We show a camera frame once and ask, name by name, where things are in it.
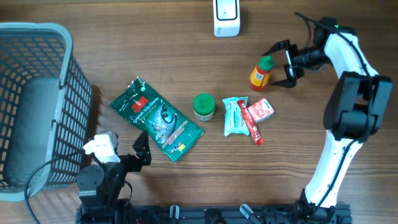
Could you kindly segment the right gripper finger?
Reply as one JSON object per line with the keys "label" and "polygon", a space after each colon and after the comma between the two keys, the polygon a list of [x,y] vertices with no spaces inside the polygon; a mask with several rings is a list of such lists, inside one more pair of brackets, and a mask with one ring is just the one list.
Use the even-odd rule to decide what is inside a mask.
{"label": "right gripper finger", "polygon": [[280,50],[285,50],[285,52],[288,53],[289,47],[290,47],[290,40],[282,40],[280,42],[275,43],[267,52],[263,53],[262,56],[268,56]]}
{"label": "right gripper finger", "polygon": [[284,65],[284,70],[286,74],[285,80],[279,80],[276,82],[271,83],[274,86],[281,86],[284,88],[293,88],[295,86],[295,72],[294,68],[291,65]]}

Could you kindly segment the yellow red sauce bottle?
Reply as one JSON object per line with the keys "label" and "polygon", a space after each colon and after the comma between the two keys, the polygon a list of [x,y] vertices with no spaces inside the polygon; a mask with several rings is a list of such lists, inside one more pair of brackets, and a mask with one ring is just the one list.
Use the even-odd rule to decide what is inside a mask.
{"label": "yellow red sauce bottle", "polygon": [[271,77],[273,67],[274,61],[270,55],[262,57],[250,75],[249,86],[254,91],[264,90]]}

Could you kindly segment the green 3M gloves packet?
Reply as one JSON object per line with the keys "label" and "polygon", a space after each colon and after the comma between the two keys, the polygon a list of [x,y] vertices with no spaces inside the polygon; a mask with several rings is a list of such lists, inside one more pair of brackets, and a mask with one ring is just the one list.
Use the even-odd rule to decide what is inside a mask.
{"label": "green 3M gloves packet", "polygon": [[135,127],[147,131],[172,162],[177,162],[204,133],[139,77],[109,106]]}

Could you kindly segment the red white small packet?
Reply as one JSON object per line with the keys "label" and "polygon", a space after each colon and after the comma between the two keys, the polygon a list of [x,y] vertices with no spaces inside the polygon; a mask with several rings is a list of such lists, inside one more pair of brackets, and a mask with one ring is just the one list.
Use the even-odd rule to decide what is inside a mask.
{"label": "red white small packet", "polygon": [[273,107],[265,98],[251,105],[248,110],[256,123],[264,121],[274,113]]}

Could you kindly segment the red stick sachet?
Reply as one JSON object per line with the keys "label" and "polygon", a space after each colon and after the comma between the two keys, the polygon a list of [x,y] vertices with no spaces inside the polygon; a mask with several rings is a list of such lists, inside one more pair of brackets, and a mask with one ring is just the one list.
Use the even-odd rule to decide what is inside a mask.
{"label": "red stick sachet", "polygon": [[245,121],[246,126],[248,127],[248,130],[249,130],[252,138],[254,139],[254,142],[256,143],[256,145],[261,145],[264,142],[264,140],[256,126],[256,122],[252,118],[252,116],[245,104],[245,101],[238,100],[237,104],[239,106],[239,109],[241,110],[243,120]]}

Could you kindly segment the teal snack packet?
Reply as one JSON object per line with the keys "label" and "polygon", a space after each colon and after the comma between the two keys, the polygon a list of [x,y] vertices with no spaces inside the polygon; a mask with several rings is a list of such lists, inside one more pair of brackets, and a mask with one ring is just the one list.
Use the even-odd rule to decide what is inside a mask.
{"label": "teal snack packet", "polygon": [[248,102],[247,96],[235,96],[231,98],[225,98],[222,102],[225,105],[226,113],[224,117],[224,135],[230,134],[245,134],[249,135],[248,127],[243,120],[241,109],[238,106],[238,101],[244,100]]}

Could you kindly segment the green lid jar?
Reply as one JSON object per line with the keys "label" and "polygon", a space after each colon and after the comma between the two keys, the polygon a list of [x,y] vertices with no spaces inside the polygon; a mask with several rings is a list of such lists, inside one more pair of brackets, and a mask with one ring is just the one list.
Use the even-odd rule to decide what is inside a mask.
{"label": "green lid jar", "polygon": [[193,101],[193,110],[198,120],[208,121],[215,113],[215,99],[208,93],[201,93]]}

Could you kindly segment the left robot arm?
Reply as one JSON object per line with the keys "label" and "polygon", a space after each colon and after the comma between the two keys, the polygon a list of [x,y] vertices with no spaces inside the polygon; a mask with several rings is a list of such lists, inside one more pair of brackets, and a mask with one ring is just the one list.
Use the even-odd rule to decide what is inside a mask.
{"label": "left robot arm", "polygon": [[143,223],[142,215],[133,209],[131,198],[120,199],[129,172],[139,172],[151,163],[149,133],[143,131],[134,141],[135,154],[118,155],[118,135],[102,131],[83,146],[94,164],[82,168],[76,184],[79,187],[80,207],[76,223]]}

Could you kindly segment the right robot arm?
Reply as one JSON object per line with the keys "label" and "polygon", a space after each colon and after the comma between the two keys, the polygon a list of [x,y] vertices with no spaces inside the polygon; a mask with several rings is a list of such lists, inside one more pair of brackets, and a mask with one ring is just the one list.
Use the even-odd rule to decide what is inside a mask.
{"label": "right robot arm", "polygon": [[380,76],[368,64],[359,47],[357,33],[340,26],[332,17],[302,19],[313,46],[298,49],[289,40],[275,43],[265,55],[284,50],[286,78],[274,84],[293,88],[305,70],[325,64],[334,68],[338,82],[323,115],[325,145],[316,171],[303,191],[303,216],[309,220],[336,205],[337,194],[355,154],[381,126],[392,80]]}

